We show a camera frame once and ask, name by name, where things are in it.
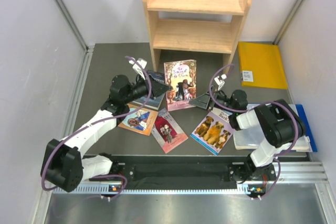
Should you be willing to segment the dog book Why Dogs Bark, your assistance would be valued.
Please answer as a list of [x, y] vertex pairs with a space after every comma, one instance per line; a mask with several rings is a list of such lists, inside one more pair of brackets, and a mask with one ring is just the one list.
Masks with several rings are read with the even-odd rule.
[[214, 155], [218, 155], [236, 132], [229, 123], [231, 112], [213, 108], [191, 133], [191, 137]]

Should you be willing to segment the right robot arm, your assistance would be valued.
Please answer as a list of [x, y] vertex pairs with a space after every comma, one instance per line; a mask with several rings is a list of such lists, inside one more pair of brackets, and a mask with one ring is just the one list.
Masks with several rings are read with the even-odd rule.
[[223, 91], [210, 87], [208, 92], [190, 100], [189, 104], [205, 110], [218, 108], [231, 112], [228, 123], [236, 132], [261, 127], [264, 138], [245, 159], [238, 175], [240, 184], [262, 176], [277, 156], [289, 152], [297, 139], [306, 134], [302, 119], [283, 99], [262, 103], [249, 110], [245, 91], [235, 90], [228, 97]]

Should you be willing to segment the pink Taming of Shrew book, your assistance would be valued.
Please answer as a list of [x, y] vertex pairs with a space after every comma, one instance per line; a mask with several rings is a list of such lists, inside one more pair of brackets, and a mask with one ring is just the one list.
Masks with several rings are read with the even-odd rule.
[[167, 110], [193, 108], [189, 102], [196, 98], [196, 60], [164, 63], [165, 83], [172, 87], [166, 93]]

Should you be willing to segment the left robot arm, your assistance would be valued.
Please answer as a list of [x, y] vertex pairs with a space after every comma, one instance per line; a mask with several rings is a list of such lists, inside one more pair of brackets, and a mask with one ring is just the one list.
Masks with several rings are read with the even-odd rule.
[[44, 183], [48, 181], [69, 193], [85, 180], [116, 179], [119, 168], [111, 158], [106, 154], [86, 158], [86, 152], [130, 115], [129, 103], [141, 97], [153, 99], [170, 90], [170, 85], [152, 76], [137, 76], [135, 83], [122, 74], [114, 77], [107, 100], [93, 118], [62, 140], [52, 139], [47, 144], [40, 172], [42, 188], [48, 189]]

